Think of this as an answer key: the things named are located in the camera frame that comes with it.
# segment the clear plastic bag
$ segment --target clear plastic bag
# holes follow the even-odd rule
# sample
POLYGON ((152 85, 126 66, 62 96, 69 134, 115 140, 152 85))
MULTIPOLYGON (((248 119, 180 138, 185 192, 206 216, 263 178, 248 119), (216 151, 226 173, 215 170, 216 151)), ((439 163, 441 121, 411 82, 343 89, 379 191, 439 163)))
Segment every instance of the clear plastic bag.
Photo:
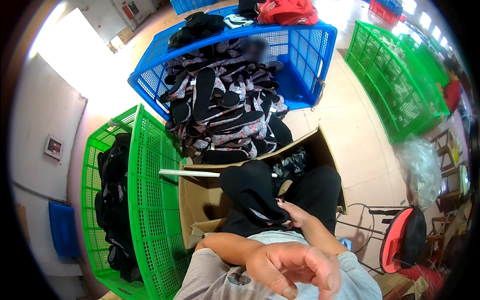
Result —
POLYGON ((425 211, 435 202, 442 186, 437 151, 428 141, 410 136, 398 146, 396 157, 404 171, 404 181, 413 203, 425 211))

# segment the white stick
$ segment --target white stick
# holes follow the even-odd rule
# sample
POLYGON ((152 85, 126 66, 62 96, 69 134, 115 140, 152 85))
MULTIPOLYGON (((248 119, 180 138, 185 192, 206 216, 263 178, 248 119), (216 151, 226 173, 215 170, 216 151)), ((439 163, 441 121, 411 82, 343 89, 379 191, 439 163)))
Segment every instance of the white stick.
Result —
POLYGON ((196 176, 196 177, 220 177, 220 173, 205 172, 205 171, 185 171, 185 170, 168 170, 160 169, 158 171, 160 175, 176 175, 176 176, 196 176))

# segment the person's right hand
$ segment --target person's right hand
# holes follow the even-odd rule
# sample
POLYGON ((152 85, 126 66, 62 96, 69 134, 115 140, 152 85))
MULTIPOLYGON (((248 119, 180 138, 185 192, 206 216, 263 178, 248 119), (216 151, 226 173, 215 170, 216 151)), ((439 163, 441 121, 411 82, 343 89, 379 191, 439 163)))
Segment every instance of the person's right hand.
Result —
POLYGON ((283 208, 288 212, 293 227, 303 228, 308 219, 312 217, 312 215, 310 215, 300 207, 296 206, 293 203, 286 202, 285 200, 278 201, 277 204, 278 207, 283 208))
POLYGON ((257 246, 246 257, 248 275, 292 300, 298 296, 295 282, 318 288, 320 300, 331 300, 341 288, 341 275, 335 255, 299 242, 257 246))

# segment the red plastic crate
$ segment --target red plastic crate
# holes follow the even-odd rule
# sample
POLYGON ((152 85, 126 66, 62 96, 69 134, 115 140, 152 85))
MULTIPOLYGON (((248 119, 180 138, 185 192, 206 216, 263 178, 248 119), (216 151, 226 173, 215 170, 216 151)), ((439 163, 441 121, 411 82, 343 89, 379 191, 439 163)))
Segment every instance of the red plastic crate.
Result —
POLYGON ((383 5, 381 5, 375 0, 370 0, 369 10, 376 13, 382 19, 384 19, 385 21, 389 22, 392 25, 396 25, 398 23, 398 20, 400 20, 400 16, 397 16, 391 10, 384 7, 383 5))

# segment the black pants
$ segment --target black pants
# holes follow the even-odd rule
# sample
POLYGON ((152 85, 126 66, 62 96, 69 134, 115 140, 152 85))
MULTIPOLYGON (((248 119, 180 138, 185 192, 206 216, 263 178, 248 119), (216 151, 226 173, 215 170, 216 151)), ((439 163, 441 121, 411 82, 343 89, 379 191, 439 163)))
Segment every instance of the black pants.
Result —
MULTIPOLYGON (((336 207, 343 201, 340 175, 329 166, 316 167, 290 185, 284 199, 296 204, 307 213, 317 217, 332 234, 335 233, 336 207)), ((244 208, 234 204, 228 213, 222 232, 235 233, 243 237, 269 230, 287 231, 281 225, 268 226, 254 218, 244 208)), ((301 229, 293 231, 302 233, 301 229)))

